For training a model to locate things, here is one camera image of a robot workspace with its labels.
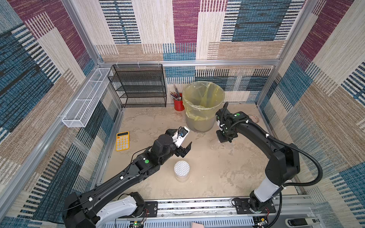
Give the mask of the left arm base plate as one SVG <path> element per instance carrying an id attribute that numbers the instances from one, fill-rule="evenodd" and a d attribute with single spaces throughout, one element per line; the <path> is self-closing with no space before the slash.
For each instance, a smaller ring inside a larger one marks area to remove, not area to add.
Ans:
<path id="1" fill-rule="evenodd" d="M 143 211 L 133 213 L 132 215 L 129 216 L 122 216 L 119 217 L 119 219 L 132 219 L 132 218 L 141 219 L 144 217 L 155 218 L 157 217 L 157 210 L 158 210 L 158 201 L 146 201 Z"/>

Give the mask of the bin with yellow bag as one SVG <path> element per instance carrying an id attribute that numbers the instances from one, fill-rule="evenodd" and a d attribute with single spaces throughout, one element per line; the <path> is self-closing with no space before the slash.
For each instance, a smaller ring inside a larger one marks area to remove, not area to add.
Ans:
<path id="1" fill-rule="evenodd" d="M 224 90 L 215 83 L 197 81 L 187 85 L 182 93 L 188 128 L 199 133 L 210 131 L 224 102 Z"/>

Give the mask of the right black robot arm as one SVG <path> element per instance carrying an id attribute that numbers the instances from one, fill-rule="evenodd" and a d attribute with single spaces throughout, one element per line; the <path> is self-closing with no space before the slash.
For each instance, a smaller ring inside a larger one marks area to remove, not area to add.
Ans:
<path id="1" fill-rule="evenodd" d="M 232 142 L 242 134 L 254 143 L 268 158 L 265 168 L 265 179 L 259 187 L 250 193 L 249 208 L 253 213 L 260 213 L 272 203 L 273 197 L 281 193 L 287 186 L 313 186 L 323 178 L 323 169 L 320 163 L 311 155 L 300 150 L 294 144 L 287 144 L 276 139 L 253 122 L 244 112 L 231 113 L 228 103 L 216 112 L 216 121 L 219 130 L 216 132 L 221 143 Z M 317 176 L 309 182 L 290 182 L 300 173 L 300 155 L 305 156 L 317 168 Z"/>

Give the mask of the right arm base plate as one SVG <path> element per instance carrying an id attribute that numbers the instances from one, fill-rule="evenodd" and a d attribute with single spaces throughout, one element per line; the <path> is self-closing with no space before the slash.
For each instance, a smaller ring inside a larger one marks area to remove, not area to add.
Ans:
<path id="1" fill-rule="evenodd" d="M 236 208 L 237 214 L 271 214 L 277 212 L 272 199 L 260 202 L 255 198 L 233 198 L 232 205 Z"/>

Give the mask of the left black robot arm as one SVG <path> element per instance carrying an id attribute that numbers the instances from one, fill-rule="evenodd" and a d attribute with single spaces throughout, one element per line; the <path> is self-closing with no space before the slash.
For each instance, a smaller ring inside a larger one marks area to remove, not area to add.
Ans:
<path id="1" fill-rule="evenodd" d="M 191 145 L 184 148 L 182 143 L 189 132 L 187 127 L 168 129 L 113 178 L 89 192 L 67 196 L 62 210 L 65 227 L 101 228 L 119 217 L 141 216 L 145 201 L 139 193 L 132 192 L 120 200 L 115 197 L 159 171 L 173 155 L 185 157 Z"/>

